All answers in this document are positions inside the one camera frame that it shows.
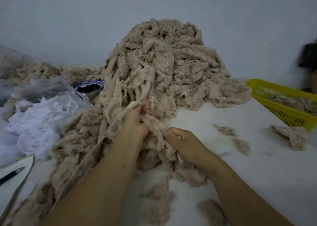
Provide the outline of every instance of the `wall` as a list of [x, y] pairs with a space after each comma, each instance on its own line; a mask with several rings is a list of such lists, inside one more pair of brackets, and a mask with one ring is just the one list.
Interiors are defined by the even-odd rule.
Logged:
[[0, 0], [0, 43], [52, 64], [103, 64], [137, 23], [196, 24], [242, 80], [303, 84], [296, 67], [317, 37], [317, 0]]

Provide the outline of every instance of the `pen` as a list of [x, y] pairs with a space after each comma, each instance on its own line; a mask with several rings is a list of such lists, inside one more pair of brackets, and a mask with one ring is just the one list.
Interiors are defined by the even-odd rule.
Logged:
[[18, 173], [20, 173], [23, 169], [25, 169], [25, 167], [18, 168], [17, 170], [12, 171], [8, 175], [4, 176], [3, 178], [0, 178], [0, 185], [4, 184], [6, 181], [18, 175]]

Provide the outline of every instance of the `person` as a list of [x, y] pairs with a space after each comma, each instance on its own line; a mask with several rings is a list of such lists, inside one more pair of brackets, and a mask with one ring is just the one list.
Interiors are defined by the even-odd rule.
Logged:
[[[149, 103], [128, 113], [108, 153], [44, 218], [41, 226], [119, 225], [142, 142], [149, 133], [148, 126], [140, 122], [140, 115], [144, 113], [152, 115]], [[170, 128], [163, 136], [185, 160], [212, 181], [230, 225], [292, 225], [192, 132]]]

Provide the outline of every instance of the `person's left hand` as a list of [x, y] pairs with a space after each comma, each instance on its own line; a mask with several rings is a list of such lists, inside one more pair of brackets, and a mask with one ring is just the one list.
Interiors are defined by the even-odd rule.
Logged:
[[137, 108], [132, 109], [125, 118], [123, 128], [135, 139], [143, 140], [149, 133], [149, 127], [140, 122], [140, 116], [145, 113], [152, 115], [148, 102], [142, 103]]

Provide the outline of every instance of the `yellow plastic basket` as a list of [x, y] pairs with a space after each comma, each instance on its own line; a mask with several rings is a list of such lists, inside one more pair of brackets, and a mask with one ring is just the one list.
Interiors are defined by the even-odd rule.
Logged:
[[317, 125], [317, 117], [266, 99], [270, 95], [307, 97], [311, 98], [317, 105], [317, 95], [260, 79], [248, 80], [246, 84], [248, 87], [252, 88], [252, 97], [282, 120], [286, 125], [302, 126], [307, 131], [311, 131]]

